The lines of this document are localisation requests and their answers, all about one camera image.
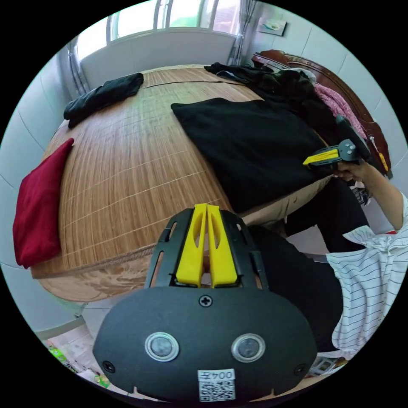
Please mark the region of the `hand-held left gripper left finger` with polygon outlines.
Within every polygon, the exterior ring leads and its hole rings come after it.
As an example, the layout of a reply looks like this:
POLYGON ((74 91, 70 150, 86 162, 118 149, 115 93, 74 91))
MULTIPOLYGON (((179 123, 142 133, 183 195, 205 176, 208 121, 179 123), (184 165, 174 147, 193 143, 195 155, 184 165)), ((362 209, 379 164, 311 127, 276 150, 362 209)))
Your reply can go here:
POLYGON ((207 205, 194 206, 176 271, 178 284, 199 287, 203 274, 207 205))

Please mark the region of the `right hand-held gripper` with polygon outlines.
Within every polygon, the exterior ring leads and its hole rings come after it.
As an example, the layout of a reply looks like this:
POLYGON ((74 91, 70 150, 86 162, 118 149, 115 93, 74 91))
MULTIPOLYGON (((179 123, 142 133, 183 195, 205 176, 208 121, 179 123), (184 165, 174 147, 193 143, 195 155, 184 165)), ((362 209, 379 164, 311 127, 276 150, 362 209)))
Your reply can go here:
POLYGON ((353 128, 349 120, 338 114, 335 122, 339 142, 315 151, 303 162, 304 166, 310 166, 310 170, 315 173, 333 173, 339 162, 358 164, 371 159, 371 151, 365 139, 353 128))

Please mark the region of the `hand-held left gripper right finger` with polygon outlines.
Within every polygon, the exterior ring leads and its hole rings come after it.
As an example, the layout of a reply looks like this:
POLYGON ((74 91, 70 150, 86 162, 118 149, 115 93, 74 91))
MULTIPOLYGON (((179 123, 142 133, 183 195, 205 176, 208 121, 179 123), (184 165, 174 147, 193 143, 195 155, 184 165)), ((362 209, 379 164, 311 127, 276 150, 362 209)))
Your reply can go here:
POLYGON ((238 276, 219 206, 207 205, 207 224, 211 285, 233 286, 238 276))

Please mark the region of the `person's right hand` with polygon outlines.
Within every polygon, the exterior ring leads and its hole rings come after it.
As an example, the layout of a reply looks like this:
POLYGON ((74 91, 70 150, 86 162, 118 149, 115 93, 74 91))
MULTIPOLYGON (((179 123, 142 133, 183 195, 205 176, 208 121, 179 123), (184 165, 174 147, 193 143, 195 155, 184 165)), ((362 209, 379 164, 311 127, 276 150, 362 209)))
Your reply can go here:
POLYGON ((366 175, 369 173, 371 165, 365 161, 357 163, 341 161, 337 165, 334 175, 345 181, 364 182, 366 175))

